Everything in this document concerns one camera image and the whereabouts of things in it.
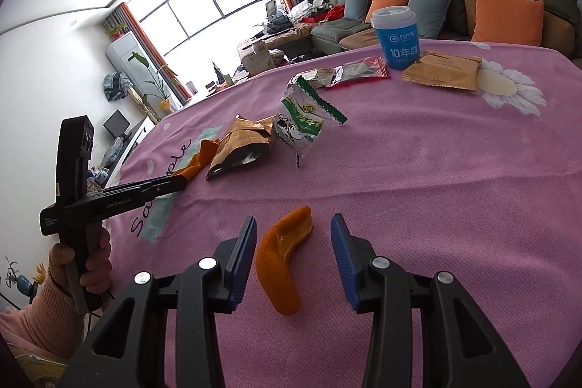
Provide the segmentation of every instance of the pink table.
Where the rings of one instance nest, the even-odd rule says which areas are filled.
[[[348,121],[324,127],[301,169],[276,141],[261,163],[212,181],[198,176],[151,209],[110,219],[115,290],[139,271],[181,272],[235,236],[247,215],[261,238],[289,211],[311,206],[314,232],[292,261],[302,310],[277,314],[253,269],[238,310],[217,317],[226,384],[360,386],[371,317],[344,300],[329,237],[331,217],[342,212],[354,235],[407,271],[453,272],[532,387],[547,388],[582,339],[582,72],[535,47],[437,40],[422,47],[495,62],[488,68],[516,82],[519,94],[423,87],[398,72],[323,91]],[[220,135],[236,114],[272,115],[297,72],[377,55],[380,48],[370,47],[276,69],[178,112],[136,149],[121,181],[178,168],[197,138]],[[414,355],[420,361],[420,348]],[[417,364],[416,386],[419,373]]]

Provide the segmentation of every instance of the small plant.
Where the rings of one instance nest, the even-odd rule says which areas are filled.
[[[160,70],[162,68],[164,68],[167,65],[162,66],[160,69],[158,69],[158,71],[156,72],[155,76],[154,74],[151,72],[150,70],[150,62],[147,61],[147,58],[141,56],[138,52],[132,52],[132,55],[129,57],[129,61],[136,59],[137,61],[139,61],[142,65],[144,65],[149,74],[151,75],[151,78],[153,79],[153,81],[146,81],[147,83],[153,84],[155,86],[155,88],[159,91],[160,96],[158,96],[157,94],[152,94],[152,96],[158,97],[160,98],[162,101],[167,99],[168,97],[170,97],[170,93],[167,92],[166,86],[164,84],[164,80],[162,78],[159,77],[158,73],[160,72]]]
[[[117,24],[113,27],[111,27],[110,29],[107,29],[106,34],[110,37],[110,38],[119,38],[121,37],[121,35],[123,35],[123,32],[125,31],[125,29],[127,28],[126,24]]]

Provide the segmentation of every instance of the blue gripper pad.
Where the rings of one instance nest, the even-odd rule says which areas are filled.
[[[364,283],[364,266],[341,214],[336,214],[331,219],[331,245],[334,248],[346,300],[354,311],[358,311],[362,305],[359,290]]]
[[[243,301],[244,289],[247,286],[248,275],[251,271],[252,258],[257,246],[257,221],[248,217],[236,240],[226,265],[229,274],[228,304],[234,311]]]

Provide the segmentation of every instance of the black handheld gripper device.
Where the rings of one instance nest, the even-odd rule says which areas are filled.
[[[101,307],[101,295],[81,286],[85,262],[98,246],[104,219],[132,209],[171,192],[181,191],[181,175],[141,181],[87,194],[87,167],[91,158],[94,129],[87,116],[63,120],[56,156],[55,203],[40,213],[43,235],[59,234],[60,242],[72,247],[75,260],[66,266],[67,281],[75,309],[86,314]]]
[[[243,300],[257,246],[248,217],[237,239],[221,242],[178,275],[140,272],[89,332],[57,388],[162,388],[168,309],[176,309],[176,386],[225,388],[215,313]]]
[[[363,388],[410,388],[411,309],[423,326],[423,388],[529,388],[491,322],[449,272],[433,278],[404,271],[352,237],[341,214],[331,242],[347,302],[374,313]]]

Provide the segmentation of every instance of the white cup lid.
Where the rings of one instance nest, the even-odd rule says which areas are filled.
[[[374,11],[372,14],[372,24],[391,24],[402,22],[414,17],[414,12],[406,5],[393,5]]]

